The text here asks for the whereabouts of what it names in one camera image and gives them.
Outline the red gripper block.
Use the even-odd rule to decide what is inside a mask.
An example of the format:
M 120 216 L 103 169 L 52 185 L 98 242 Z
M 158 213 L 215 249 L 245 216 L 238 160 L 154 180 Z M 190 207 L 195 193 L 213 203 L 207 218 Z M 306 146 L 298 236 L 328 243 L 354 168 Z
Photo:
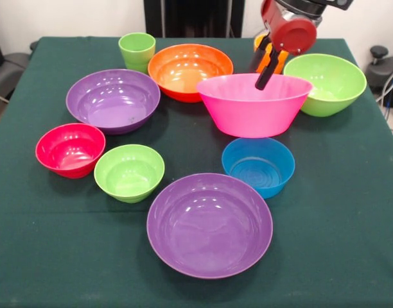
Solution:
M 317 37 L 317 19 L 292 6 L 291 1 L 263 1 L 261 16 L 268 33 L 255 37 L 249 65 L 250 73 L 261 73 L 255 84 L 258 90 L 266 87 L 279 63 L 279 52 L 272 44 L 278 51 L 301 55 Z

